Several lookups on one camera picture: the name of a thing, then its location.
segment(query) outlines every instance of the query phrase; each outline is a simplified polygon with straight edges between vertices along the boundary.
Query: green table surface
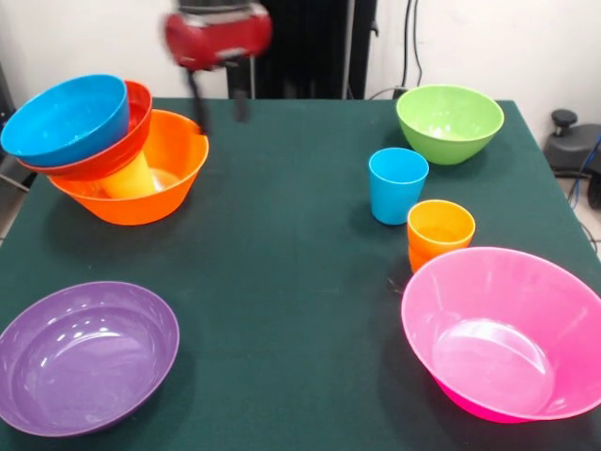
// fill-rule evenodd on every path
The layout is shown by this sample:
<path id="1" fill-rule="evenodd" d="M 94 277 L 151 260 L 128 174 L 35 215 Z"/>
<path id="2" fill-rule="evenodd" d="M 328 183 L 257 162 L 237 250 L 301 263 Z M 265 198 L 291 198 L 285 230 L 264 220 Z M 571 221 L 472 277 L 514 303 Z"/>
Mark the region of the green table surface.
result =
<path id="1" fill-rule="evenodd" d="M 187 100 L 156 107 L 189 116 Z M 434 166 L 422 198 L 466 206 L 473 245 L 523 249 L 599 292 L 598 260 L 516 105 L 474 158 Z M 209 103 L 193 190 L 153 225 L 101 222 L 40 178 L 0 248 L 0 327 L 40 297 L 94 280 L 147 287 L 181 345 L 148 403 L 117 426 L 48 440 L 0 425 L 0 449 L 596 450 L 601 410 L 497 425 L 440 391 L 408 347 L 399 294 L 407 235 L 369 212 L 367 159 L 406 144 L 391 101 L 255 101 L 236 123 Z"/>

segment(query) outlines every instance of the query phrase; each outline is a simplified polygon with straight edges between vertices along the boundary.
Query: blue cup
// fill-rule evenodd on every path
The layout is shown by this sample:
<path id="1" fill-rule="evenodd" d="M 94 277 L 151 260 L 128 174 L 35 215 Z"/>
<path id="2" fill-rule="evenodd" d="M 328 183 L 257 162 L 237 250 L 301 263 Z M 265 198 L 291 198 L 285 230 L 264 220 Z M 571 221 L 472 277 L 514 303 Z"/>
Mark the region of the blue cup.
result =
<path id="1" fill-rule="evenodd" d="M 400 226 L 415 205 L 430 167 L 407 148 L 384 148 L 369 159 L 372 214 L 387 226 Z"/>

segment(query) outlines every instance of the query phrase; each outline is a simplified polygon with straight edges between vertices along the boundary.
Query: bowl rim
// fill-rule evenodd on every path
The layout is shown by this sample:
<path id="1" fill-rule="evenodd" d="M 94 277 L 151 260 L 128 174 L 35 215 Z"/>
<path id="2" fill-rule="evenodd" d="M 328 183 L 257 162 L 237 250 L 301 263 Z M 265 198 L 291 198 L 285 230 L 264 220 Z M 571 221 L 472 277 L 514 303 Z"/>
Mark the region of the bowl rim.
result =
<path id="1" fill-rule="evenodd" d="M 128 415 L 130 415 L 132 412 L 134 412 L 135 410 L 137 410 L 138 408 L 140 408 L 145 402 L 148 401 L 148 399 L 154 395 L 154 393 L 157 391 L 157 389 L 161 386 L 161 384 L 163 383 L 163 381 L 165 380 L 165 378 L 167 377 L 167 375 L 171 372 L 171 369 L 173 368 L 173 364 L 176 361 L 177 358 L 177 353 L 179 351 L 179 342 L 180 342 L 180 331 L 179 331 L 179 323 L 177 322 L 177 316 L 175 314 L 175 312 L 173 311 L 173 309 L 171 308 L 171 306 L 167 303 L 167 301 L 165 299 L 163 299 L 161 296 L 159 296 L 157 293 L 155 293 L 154 291 L 149 290 L 148 288 L 144 288 L 141 287 L 139 285 L 133 284 L 131 282 L 123 282 L 123 281 L 119 281 L 119 280 L 97 280 L 97 281 L 93 281 L 93 282 L 84 282 L 82 284 L 77 284 L 77 285 L 73 285 L 70 287 L 65 287 L 65 288 L 61 288 L 57 291 L 54 291 L 50 294 L 47 294 L 46 296 L 44 296 L 43 298 L 35 301 L 34 303 L 32 303 L 31 305 L 29 305 L 27 308 L 25 308 L 19 315 L 17 315 L 9 324 L 8 326 L 4 329 L 4 331 L 2 331 L 2 333 L 0 334 L 0 340 L 4 337 L 4 335 L 7 333 L 8 329 L 10 329 L 23 315 L 25 315 L 25 313 L 28 313 L 29 311 L 33 310 L 34 308 L 36 308 L 37 305 L 39 305 L 40 303 L 44 303 L 47 302 L 47 300 L 55 295 L 58 295 L 64 291 L 70 290 L 70 289 L 74 289 L 74 288 L 79 288 L 79 287 L 83 287 L 83 286 L 92 286 L 92 285 L 101 285 L 101 284 L 110 284 L 110 285 L 127 285 L 131 288 L 135 288 L 137 290 L 141 290 L 141 291 L 145 291 L 147 294 L 149 294 L 150 296 L 152 296 L 153 298 L 156 298 L 160 303 L 162 303 L 164 305 L 164 307 L 166 308 L 166 312 L 168 314 L 168 316 L 173 320 L 176 329 L 175 329 L 175 334 L 176 334 L 176 341 L 175 341 L 175 346 L 174 346 L 174 351 L 173 351 L 173 355 L 171 356 L 171 358 L 169 359 L 169 361 L 167 362 L 167 365 L 165 366 L 165 370 L 163 372 L 163 374 L 161 374 L 161 376 L 157 379 L 156 383 L 153 384 L 153 386 L 150 388 L 150 390 L 144 394 L 137 402 L 135 402 L 134 404 L 132 404 L 127 410 L 125 410 L 124 412 L 108 419 L 105 421 L 102 421 L 92 427 L 89 428 L 82 428 L 81 430 L 78 430 L 76 432 L 57 432 L 57 433 L 53 433 L 53 432 L 49 432 L 49 433 L 40 433 L 39 431 L 34 431 L 34 430 L 29 430 L 27 428 L 24 428 L 22 426 L 17 426 L 15 424 L 13 424 L 12 422 L 8 421 L 4 415 L 2 415 L 2 413 L 0 412 L 0 418 L 2 418 L 8 425 L 10 425 L 12 428 L 15 428 L 21 432 L 24 432 L 26 434 L 31 434 L 31 435 L 36 435 L 38 437 L 47 437 L 47 438 L 62 438 L 62 437 L 77 437 L 77 436 L 81 436 L 81 435 L 85 435 L 85 434 L 89 434 L 91 432 L 95 432 L 97 430 L 101 430 L 104 428 L 108 428 L 111 425 L 115 424 L 116 422 L 118 422 L 119 420 L 126 418 Z"/>
<path id="2" fill-rule="evenodd" d="M 512 255 L 520 255 L 520 256 L 524 256 L 527 258 L 530 258 L 532 260 L 538 260 L 540 262 L 545 263 L 546 265 L 566 274 L 569 276 L 569 278 L 571 280 L 573 280 L 576 284 L 580 285 L 582 288 L 584 288 L 585 291 L 588 291 L 591 295 L 593 295 L 597 301 L 599 301 L 599 303 L 601 304 L 601 298 L 599 298 L 599 295 L 597 295 L 597 293 L 591 288 L 589 287 L 587 284 L 585 284 L 582 280 L 580 280 L 578 277 L 576 277 L 575 275 L 573 275 L 571 272 L 569 272 L 568 270 L 562 268 L 561 266 L 553 263 L 552 261 L 549 261 L 545 258 L 542 257 L 538 257 L 535 256 L 533 254 L 530 254 L 528 252 L 524 252 L 524 251 L 518 251 L 516 249 L 510 249 L 510 248 L 506 248 L 506 247 L 496 247 L 496 246 L 476 246 L 476 247 L 468 247 L 465 249 L 458 249 L 456 251 L 451 251 L 445 254 L 442 254 L 441 256 L 438 256 L 436 258 L 433 258 L 432 260 L 428 261 L 425 265 L 423 265 L 415 274 L 413 274 L 413 276 L 411 277 L 411 279 L 408 281 L 407 285 L 405 286 L 405 289 L 403 291 L 403 296 L 401 297 L 401 304 L 400 304 L 400 313 L 401 313 L 401 325 L 403 327 L 403 333 L 405 334 L 405 337 L 407 339 L 407 341 L 409 342 L 409 345 L 411 347 L 411 350 L 413 351 L 413 353 L 415 354 L 415 356 L 418 358 L 418 360 L 422 363 L 422 365 L 425 367 L 425 369 L 428 370 L 428 372 L 430 373 L 430 375 L 440 381 L 442 384 L 444 384 L 445 387 L 448 387 L 450 390 L 452 390 L 454 393 L 457 393 L 458 395 L 460 395 L 461 397 L 463 397 L 464 399 L 466 399 L 467 401 L 473 403 L 476 406 L 480 406 L 484 409 L 488 409 L 489 411 L 495 412 L 495 413 L 500 413 L 502 415 L 505 416 L 509 416 L 509 417 L 513 417 L 513 418 L 517 418 L 517 419 L 523 419 L 523 420 L 530 420 L 530 421 L 544 421 L 544 420 L 561 420 L 564 418 L 571 418 L 573 416 L 578 416 L 581 415 L 585 412 L 589 412 L 593 409 L 595 409 L 596 407 L 598 407 L 599 405 L 601 405 L 601 397 L 598 397 L 596 401 L 591 402 L 590 404 L 588 404 L 587 406 L 578 409 L 577 411 L 571 411 L 571 412 L 564 412 L 561 414 L 555 414 L 555 415 L 538 415 L 538 414 L 522 414 L 522 413 L 515 413 L 515 412 L 509 412 L 506 410 L 502 410 L 502 409 L 497 409 L 495 407 L 489 406 L 483 402 L 478 401 L 477 399 L 474 399 L 473 397 L 469 397 L 467 395 L 465 395 L 461 390 L 455 389 L 453 387 L 452 384 L 448 383 L 444 378 L 440 378 L 439 376 L 437 376 L 436 371 L 434 370 L 434 368 L 429 365 L 423 358 L 423 356 L 421 355 L 421 353 L 419 353 L 415 347 L 415 344 L 411 338 L 411 336 L 408 333 L 408 329 L 406 327 L 406 315 L 407 315 L 407 297 L 408 297 L 408 293 L 410 292 L 410 288 L 411 285 L 415 282 L 416 280 L 416 276 L 418 274 L 420 274 L 420 272 L 422 272 L 425 268 L 428 268 L 431 265 L 435 265 L 437 264 L 437 262 L 442 261 L 445 258 L 452 258 L 453 255 L 455 254 L 463 254 L 463 253 L 485 253 L 485 252 L 490 252 L 490 251 L 495 251 L 495 252 L 503 252 L 505 254 L 512 254 Z"/>
<path id="3" fill-rule="evenodd" d="M 86 139 L 89 135 L 91 135 L 92 133 L 96 132 L 98 129 L 100 129 L 101 127 L 103 127 L 104 125 L 106 125 L 111 119 L 113 119 L 121 110 L 121 108 L 123 108 L 123 104 L 126 103 L 128 101 L 128 90 L 127 90 L 127 86 L 125 84 L 125 81 L 119 77 L 117 77 L 116 75 L 111 75 L 109 73 L 91 73 L 88 75 L 83 75 L 81 77 L 75 77 L 75 78 L 71 78 L 69 80 L 65 80 L 64 82 L 59 83 L 58 85 L 54 85 L 49 87 L 48 89 L 44 89 L 43 91 L 41 91 L 40 93 L 38 93 L 36 96 L 32 97 L 31 99 L 29 99 L 27 102 L 25 102 L 11 117 L 10 119 L 7 121 L 7 124 L 5 125 L 4 130 L 2 131 L 2 133 L 0 133 L 0 146 L 2 146 L 2 148 L 9 154 L 12 155 L 13 157 L 16 158 L 30 158 L 30 157 L 39 157 L 42 155 L 54 155 L 57 152 L 60 152 L 61 150 L 63 150 L 64 148 L 70 147 L 72 144 L 74 143 L 68 143 L 66 145 L 63 145 L 61 147 L 58 148 L 52 148 L 48 151 L 45 152 L 35 152 L 35 153 L 31 153 L 31 152 L 19 152 L 17 153 L 11 153 L 10 151 L 8 151 L 8 148 L 5 146 L 5 131 L 8 129 L 8 126 L 10 124 L 10 121 L 18 118 L 20 116 L 22 116 L 24 114 L 23 110 L 29 109 L 31 107 L 31 105 L 33 105 L 36 101 L 38 101 L 41 97 L 44 97 L 45 95 L 47 95 L 49 92 L 58 90 L 63 88 L 66 85 L 70 85 L 72 83 L 76 83 L 79 82 L 81 80 L 84 79 L 92 79 L 92 78 L 107 78 L 107 79 L 111 79 L 113 81 L 117 81 L 119 82 L 119 84 L 121 85 L 122 89 L 121 89 L 121 99 L 119 100 L 118 104 L 116 105 L 115 110 L 113 111 L 113 113 L 111 113 L 108 117 L 106 117 L 100 124 L 98 124 L 96 127 L 94 127 L 93 129 L 90 129 L 89 131 L 87 131 L 87 133 L 85 134 L 85 136 L 83 136 L 81 139 L 77 139 L 75 142 L 81 142 L 83 139 Z"/>
<path id="4" fill-rule="evenodd" d="M 134 135 L 135 133 L 137 133 L 143 126 L 144 122 L 146 120 L 148 120 L 148 118 L 150 117 L 150 113 L 152 112 L 152 94 L 150 93 L 150 90 L 148 89 L 148 87 L 146 85 L 143 85 L 139 82 L 133 81 L 133 80 L 125 80 L 125 84 L 126 87 L 128 89 L 128 106 L 131 107 L 132 102 L 130 102 L 130 96 L 129 96 L 129 91 L 130 88 L 131 89 L 139 89 L 142 88 L 145 91 L 145 94 L 148 95 L 148 97 L 150 98 L 150 103 L 148 104 L 148 107 L 144 113 L 144 116 L 142 117 L 142 119 L 135 125 L 135 127 L 131 130 L 128 130 L 127 134 L 121 138 L 119 141 L 117 141 L 116 143 L 114 143 L 112 146 L 106 148 L 105 150 L 101 150 L 98 153 L 95 153 L 94 155 L 84 158 L 82 160 L 79 160 L 77 162 L 74 163 L 67 163 L 67 164 L 60 164 L 59 166 L 35 166 L 33 164 L 29 164 L 27 162 L 24 162 L 23 159 L 21 158 L 17 158 L 17 161 L 24 167 L 26 167 L 27 169 L 34 171 L 34 172 L 40 172 L 40 174 L 44 174 L 47 176 L 55 176 L 55 177 L 60 177 L 63 178 L 65 177 L 65 175 L 63 174 L 65 171 L 71 171 L 71 170 L 77 170 L 80 169 L 82 166 L 89 166 L 91 164 L 94 164 L 94 162 L 97 159 L 100 158 L 105 158 L 106 154 L 112 151 L 115 151 L 115 148 L 117 146 L 121 146 L 125 143 L 126 140 L 128 140 L 132 135 Z"/>
<path id="5" fill-rule="evenodd" d="M 457 241 L 437 241 L 437 240 L 432 240 L 431 238 L 424 236 L 423 234 L 421 234 L 418 231 L 417 228 L 415 228 L 413 226 L 413 223 L 410 221 L 411 213 L 416 208 L 419 208 L 422 204 L 447 204 L 447 205 L 452 205 L 454 207 L 458 207 L 459 210 L 461 210 L 464 213 L 467 213 L 468 217 L 470 218 L 470 222 L 471 222 L 470 234 L 465 236 L 461 240 L 457 240 Z M 417 235 L 424 241 L 428 241 L 433 244 L 443 244 L 445 246 L 452 246 L 454 244 L 460 244 L 462 242 L 469 241 L 473 238 L 474 234 L 476 233 L 476 220 L 474 219 L 473 215 L 470 213 L 470 211 L 468 209 L 466 209 L 463 205 L 457 204 L 456 202 L 453 202 L 451 200 L 446 200 L 446 199 L 426 199 L 426 200 L 422 200 L 421 202 L 416 203 L 413 207 L 411 207 L 409 209 L 409 212 L 407 213 L 407 227 L 409 227 L 411 229 L 411 231 L 413 233 L 415 233 L 415 235 Z"/>
<path id="6" fill-rule="evenodd" d="M 173 113 L 171 111 L 166 111 L 166 110 L 157 110 L 157 109 L 153 109 L 152 110 L 152 113 L 157 113 L 157 112 L 160 113 L 160 114 L 168 114 L 168 115 L 174 115 L 174 116 L 183 117 L 191 125 L 193 125 L 196 128 L 198 127 L 191 119 L 189 119 L 188 117 L 185 117 L 183 115 L 179 115 L 178 113 Z M 76 194 L 76 193 L 73 193 L 71 190 L 65 190 L 65 189 L 61 188 L 60 186 L 58 186 L 56 184 L 56 180 L 54 180 L 54 178 L 60 179 L 60 176 L 47 176 L 47 177 L 48 177 L 48 180 L 52 183 L 52 185 L 54 185 L 54 187 L 58 191 L 60 191 L 61 193 L 65 193 L 66 195 L 68 195 L 69 197 L 72 197 L 73 199 L 85 199 L 85 200 L 89 200 L 89 201 L 92 201 L 92 202 L 124 202 L 124 201 L 132 201 L 132 200 L 145 199 L 147 197 L 152 197 L 152 196 L 157 195 L 157 194 L 166 193 L 168 191 L 171 191 L 171 190 L 175 189 L 177 186 L 179 186 L 179 185 L 187 182 L 190 178 L 195 177 L 195 175 L 198 173 L 198 171 L 200 171 L 201 167 L 203 167 L 203 165 L 207 161 L 208 153 L 209 153 L 209 149 L 210 149 L 210 145 L 209 145 L 209 142 L 208 142 L 208 138 L 207 138 L 207 136 L 205 134 L 200 134 L 200 132 L 199 132 L 199 133 L 195 134 L 194 138 L 196 138 L 196 137 L 200 138 L 201 142 L 205 143 L 205 147 L 207 149 L 207 151 L 203 155 L 202 159 L 200 160 L 200 163 L 186 177 L 184 177 L 183 179 L 178 180 L 177 183 L 174 183 L 173 185 L 169 185 L 166 189 L 164 189 L 162 191 L 158 191 L 157 193 L 148 194 L 148 195 L 140 195 L 140 196 L 137 196 L 137 197 L 124 197 L 124 198 L 120 198 L 120 199 L 113 199 L 112 197 L 94 197 L 94 196 L 91 196 L 91 195 Z M 67 181 L 69 181 L 69 182 L 71 182 L 71 181 L 81 182 L 80 180 L 67 180 Z"/>
<path id="7" fill-rule="evenodd" d="M 500 123 L 497 127 L 495 127 L 495 129 L 492 132 L 487 132 L 487 133 L 482 133 L 481 135 L 478 135 L 475 138 L 469 138 L 469 139 L 462 139 L 462 138 L 439 138 L 437 136 L 432 136 L 431 134 L 428 133 L 424 133 L 421 132 L 419 130 L 417 130 L 413 125 L 409 124 L 405 119 L 403 119 L 400 109 L 401 109 L 401 105 L 403 102 L 403 99 L 407 100 L 407 96 L 411 96 L 412 93 L 414 92 L 418 92 L 418 91 L 422 91 L 422 90 L 427 90 L 430 88 L 451 88 L 451 89 L 456 89 L 456 90 L 461 90 L 461 91 L 468 91 L 471 92 L 473 94 L 476 94 L 486 100 L 488 100 L 491 104 L 493 104 L 496 107 L 496 110 L 501 114 L 501 120 Z M 469 87 L 465 87 L 465 86 L 460 86 L 460 85 L 447 85 L 447 84 L 438 84 L 438 85 L 423 85 L 423 86 L 418 86 L 415 87 L 413 89 L 410 89 L 409 91 L 407 91 L 405 94 L 403 94 L 401 97 L 398 98 L 398 101 L 396 101 L 395 103 L 395 110 L 396 110 L 396 114 L 398 115 L 399 120 L 402 122 L 402 124 L 405 124 L 407 127 L 409 127 L 410 129 L 412 129 L 414 132 L 420 134 L 423 137 L 426 138 L 430 138 L 430 139 L 434 139 L 436 141 L 440 141 L 441 143 L 445 143 L 445 142 L 452 142 L 452 143 L 473 143 L 476 141 L 482 141 L 483 139 L 487 139 L 490 138 L 492 136 L 494 136 L 497 132 L 499 132 L 499 130 L 502 128 L 503 124 L 505 123 L 505 113 L 503 112 L 501 106 L 492 98 L 488 97 L 486 94 L 477 91 L 475 89 L 471 89 Z"/>

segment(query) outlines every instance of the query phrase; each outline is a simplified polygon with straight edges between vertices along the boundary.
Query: orange cup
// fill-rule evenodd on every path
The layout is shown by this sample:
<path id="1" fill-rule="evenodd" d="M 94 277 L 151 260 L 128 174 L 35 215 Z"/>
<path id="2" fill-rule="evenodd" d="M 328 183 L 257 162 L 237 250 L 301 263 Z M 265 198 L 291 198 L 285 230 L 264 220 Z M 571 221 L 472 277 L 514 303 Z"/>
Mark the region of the orange cup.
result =
<path id="1" fill-rule="evenodd" d="M 152 223 L 177 209 L 208 156 L 208 139 L 184 116 L 152 110 L 150 132 L 142 147 L 158 192 L 113 199 L 102 180 L 49 177 L 50 182 L 102 220 L 121 226 Z"/>
<path id="2" fill-rule="evenodd" d="M 408 254 L 416 272 L 432 258 L 470 245 L 476 222 L 470 212 L 448 200 L 425 200 L 409 210 Z"/>

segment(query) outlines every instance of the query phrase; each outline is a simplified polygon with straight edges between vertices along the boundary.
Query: blue bowl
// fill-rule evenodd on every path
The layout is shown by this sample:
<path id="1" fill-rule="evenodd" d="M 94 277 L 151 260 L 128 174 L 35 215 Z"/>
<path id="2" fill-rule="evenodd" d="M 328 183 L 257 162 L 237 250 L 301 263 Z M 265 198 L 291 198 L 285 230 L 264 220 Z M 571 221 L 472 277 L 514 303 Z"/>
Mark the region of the blue bowl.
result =
<path id="1" fill-rule="evenodd" d="M 87 75 L 42 92 L 8 121 L 0 145 L 34 166 L 79 162 L 128 132 L 127 87 L 112 75 Z"/>

